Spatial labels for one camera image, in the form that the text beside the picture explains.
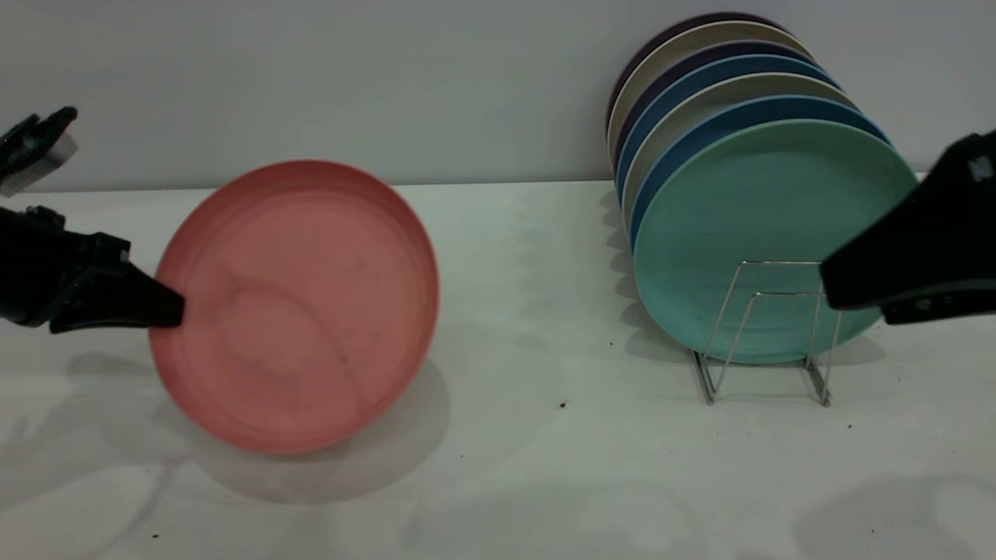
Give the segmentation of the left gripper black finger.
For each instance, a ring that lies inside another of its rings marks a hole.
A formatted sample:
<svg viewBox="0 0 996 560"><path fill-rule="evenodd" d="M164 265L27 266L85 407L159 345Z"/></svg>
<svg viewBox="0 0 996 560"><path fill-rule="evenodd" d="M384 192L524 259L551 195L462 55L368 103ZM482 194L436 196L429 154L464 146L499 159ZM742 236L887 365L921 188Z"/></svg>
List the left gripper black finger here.
<svg viewBox="0 0 996 560"><path fill-rule="evenodd" d="M131 263L93 273L72 288L50 319L50 332L64 334L96 327L179 327L185 298Z"/></svg>

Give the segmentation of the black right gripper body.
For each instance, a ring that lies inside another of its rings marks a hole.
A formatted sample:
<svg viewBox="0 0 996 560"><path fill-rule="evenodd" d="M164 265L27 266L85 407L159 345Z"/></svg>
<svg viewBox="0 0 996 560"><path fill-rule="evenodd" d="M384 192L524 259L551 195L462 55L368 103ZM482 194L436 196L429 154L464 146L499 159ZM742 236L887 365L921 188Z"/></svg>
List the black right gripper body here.
<svg viewBox="0 0 996 560"><path fill-rule="evenodd" d="M969 177L968 219L975 245L986 260L994 261L995 251L995 131L974 137L976 143L967 160Z"/></svg>

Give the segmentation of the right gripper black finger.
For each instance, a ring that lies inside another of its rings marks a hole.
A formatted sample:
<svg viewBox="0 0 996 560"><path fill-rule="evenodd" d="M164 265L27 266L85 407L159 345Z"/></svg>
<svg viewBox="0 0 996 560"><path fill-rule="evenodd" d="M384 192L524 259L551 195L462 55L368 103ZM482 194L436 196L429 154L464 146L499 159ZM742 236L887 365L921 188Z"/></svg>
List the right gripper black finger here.
<svg viewBox="0 0 996 560"><path fill-rule="evenodd" d="M995 287L995 251L986 260L968 221L974 137L950 145L903 202L821 263L829 307L882 311L883 298L908 289Z"/></svg>
<svg viewBox="0 0 996 560"><path fill-rule="evenodd" d="M949 321L994 312L992 285L935 285L908 289L882 299L882 316L889 325Z"/></svg>

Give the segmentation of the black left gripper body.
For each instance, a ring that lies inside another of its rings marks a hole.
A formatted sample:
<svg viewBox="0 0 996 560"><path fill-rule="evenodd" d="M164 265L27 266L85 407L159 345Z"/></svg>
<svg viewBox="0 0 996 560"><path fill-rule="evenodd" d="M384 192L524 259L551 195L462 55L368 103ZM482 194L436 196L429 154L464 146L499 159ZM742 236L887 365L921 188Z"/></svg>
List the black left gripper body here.
<svg viewBox="0 0 996 560"><path fill-rule="evenodd" d="M1 212L1 316L39 327L103 296L125 277L131 242L106 233L73 233L53 209Z"/></svg>

